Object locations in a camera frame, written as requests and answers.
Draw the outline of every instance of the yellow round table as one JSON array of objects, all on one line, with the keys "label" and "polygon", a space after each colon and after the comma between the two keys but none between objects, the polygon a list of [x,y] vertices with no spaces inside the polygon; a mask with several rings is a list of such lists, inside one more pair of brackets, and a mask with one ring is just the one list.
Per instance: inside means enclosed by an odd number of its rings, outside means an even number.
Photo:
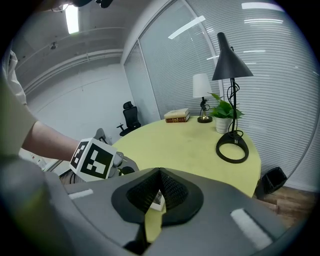
[{"label": "yellow round table", "polygon": [[[136,162],[140,170],[163,167],[188,172],[236,187],[252,197],[260,178],[261,160],[247,134],[243,139],[249,156],[243,163],[229,163],[218,157],[216,144],[222,134],[216,132],[215,122],[199,123],[196,116],[187,122],[156,121],[136,129],[113,146]],[[241,148],[225,144],[220,151],[231,159],[244,156]],[[160,232],[161,215],[150,209],[145,216],[147,238],[153,241]]]}]

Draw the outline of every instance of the white lampshade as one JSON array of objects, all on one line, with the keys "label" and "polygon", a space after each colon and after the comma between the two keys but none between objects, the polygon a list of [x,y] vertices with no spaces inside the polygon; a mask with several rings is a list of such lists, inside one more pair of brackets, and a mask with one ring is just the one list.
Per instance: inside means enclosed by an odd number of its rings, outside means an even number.
[{"label": "white lampshade", "polygon": [[206,73],[195,74],[193,76],[193,97],[207,97],[208,93],[212,93],[208,75]]}]

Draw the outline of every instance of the lamp base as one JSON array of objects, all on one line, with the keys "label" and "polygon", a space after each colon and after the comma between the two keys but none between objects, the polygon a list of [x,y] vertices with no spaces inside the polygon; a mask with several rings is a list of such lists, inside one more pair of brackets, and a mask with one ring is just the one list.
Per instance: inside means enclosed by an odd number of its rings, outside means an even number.
[{"label": "lamp base", "polygon": [[199,123],[211,123],[212,122],[212,116],[207,116],[207,113],[205,110],[203,110],[202,116],[198,117]]},{"label": "lamp base", "polygon": [[203,118],[202,116],[198,117],[198,122],[199,123],[211,123],[212,122],[212,117],[211,116],[206,116],[206,118]]},{"label": "lamp base", "polygon": [[[246,144],[246,142],[244,141],[243,138],[241,138],[237,132],[235,132],[235,136],[234,137],[231,137],[229,135],[229,133],[225,133],[224,135],[222,135],[222,137],[219,139],[218,143],[216,144],[216,147],[215,147],[215,151],[216,151],[216,154],[221,158],[223,159],[224,161],[228,162],[228,163],[232,163],[232,164],[240,164],[240,163],[243,163],[244,161],[247,160],[248,156],[249,156],[249,149],[248,149],[248,146]],[[241,159],[231,159],[231,158],[228,158],[226,156],[224,156],[221,152],[220,152],[220,147],[223,145],[223,144],[234,144],[234,145],[237,145],[239,146],[240,148],[242,148],[242,150],[244,151],[244,157],[241,158]]]}]

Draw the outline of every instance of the potted plant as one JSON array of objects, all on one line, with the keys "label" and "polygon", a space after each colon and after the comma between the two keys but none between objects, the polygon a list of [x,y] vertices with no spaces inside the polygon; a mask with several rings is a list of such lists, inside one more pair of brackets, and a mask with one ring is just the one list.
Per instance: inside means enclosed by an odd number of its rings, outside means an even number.
[{"label": "potted plant", "polygon": [[[225,134],[228,132],[229,126],[234,118],[234,109],[228,102],[222,100],[222,97],[214,93],[210,94],[218,101],[218,106],[213,107],[209,115],[215,117],[216,131],[220,134]],[[236,109],[236,117],[238,119],[243,115],[240,110]]]}]

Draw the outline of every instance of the wooden floor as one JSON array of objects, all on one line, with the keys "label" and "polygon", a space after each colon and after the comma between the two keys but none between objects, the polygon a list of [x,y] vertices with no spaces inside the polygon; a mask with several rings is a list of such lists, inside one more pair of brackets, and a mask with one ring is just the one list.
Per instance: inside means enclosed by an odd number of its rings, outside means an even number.
[{"label": "wooden floor", "polygon": [[306,219],[316,204],[318,194],[290,187],[281,187],[263,200],[258,200],[274,211],[289,228],[295,222]]}]

